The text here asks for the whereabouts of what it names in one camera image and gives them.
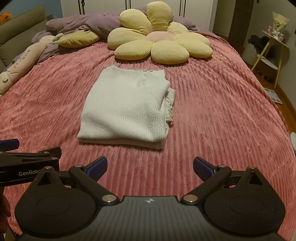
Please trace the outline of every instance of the finger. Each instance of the finger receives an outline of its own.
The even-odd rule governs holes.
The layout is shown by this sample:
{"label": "finger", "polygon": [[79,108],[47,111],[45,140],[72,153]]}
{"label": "finger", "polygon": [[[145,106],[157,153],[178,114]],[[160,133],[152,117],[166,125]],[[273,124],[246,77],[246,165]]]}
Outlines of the finger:
{"label": "finger", "polygon": [[0,213],[0,233],[7,232],[8,220],[4,213]]}
{"label": "finger", "polygon": [[1,203],[1,211],[7,216],[11,216],[10,204],[7,198],[3,195],[3,200]]}

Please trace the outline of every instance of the brown door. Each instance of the brown door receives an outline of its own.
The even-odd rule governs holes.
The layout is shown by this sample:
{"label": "brown door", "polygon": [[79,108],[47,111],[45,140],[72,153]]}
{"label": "brown door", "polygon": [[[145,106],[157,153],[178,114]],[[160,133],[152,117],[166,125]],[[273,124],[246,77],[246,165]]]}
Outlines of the brown door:
{"label": "brown door", "polygon": [[228,42],[242,54],[252,16],[254,0],[236,0]]}

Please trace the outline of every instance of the folded white garment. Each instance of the folded white garment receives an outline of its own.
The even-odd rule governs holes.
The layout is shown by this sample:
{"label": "folded white garment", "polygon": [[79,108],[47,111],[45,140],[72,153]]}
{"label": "folded white garment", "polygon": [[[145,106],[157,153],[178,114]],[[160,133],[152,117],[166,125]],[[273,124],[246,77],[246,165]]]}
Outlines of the folded white garment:
{"label": "folded white garment", "polygon": [[81,142],[162,149],[173,121],[176,91],[164,70],[102,71],[81,114]]}

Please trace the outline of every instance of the ribbed pink bedspread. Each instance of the ribbed pink bedspread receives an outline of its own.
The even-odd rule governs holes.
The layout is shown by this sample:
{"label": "ribbed pink bedspread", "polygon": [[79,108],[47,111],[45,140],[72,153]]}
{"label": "ribbed pink bedspread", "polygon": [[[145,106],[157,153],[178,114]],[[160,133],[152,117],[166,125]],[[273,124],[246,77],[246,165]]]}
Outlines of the ribbed pink bedspread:
{"label": "ribbed pink bedspread", "polygon": [[[289,240],[296,226],[296,161],[285,120],[228,43],[214,36],[209,39],[211,59],[190,58],[178,66],[156,64],[151,58],[117,61],[103,42],[51,57],[0,99],[0,139],[18,138],[22,152],[60,146],[61,170],[104,155],[109,167],[99,183],[121,198],[180,198],[201,183],[192,168],[195,156],[233,170],[257,166],[284,201],[287,213],[279,233]],[[78,142],[85,98],[101,71],[113,64],[164,69],[177,91],[174,122],[162,151]],[[27,186],[5,188],[12,215]],[[14,217],[9,223],[20,232]]]}

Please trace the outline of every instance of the human hand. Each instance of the human hand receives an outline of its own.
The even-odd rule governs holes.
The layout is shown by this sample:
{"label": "human hand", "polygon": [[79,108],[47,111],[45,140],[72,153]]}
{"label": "human hand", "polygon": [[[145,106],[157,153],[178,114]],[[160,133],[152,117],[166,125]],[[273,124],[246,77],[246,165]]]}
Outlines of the human hand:
{"label": "human hand", "polygon": [[7,231],[8,220],[11,216],[10,204],[7,198],[3,195],[4,187],[0,187],[0,233],[5,234]]}

